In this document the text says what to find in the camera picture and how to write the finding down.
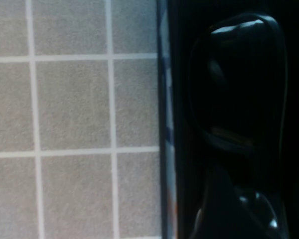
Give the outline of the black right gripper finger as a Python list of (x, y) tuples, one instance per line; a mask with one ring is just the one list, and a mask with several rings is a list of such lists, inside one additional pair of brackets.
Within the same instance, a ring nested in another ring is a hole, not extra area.
[(196, 217), (194, 239), (238, 239), (237, 199), (225, 170), (213, 165), (206, 175), (203, 201)]

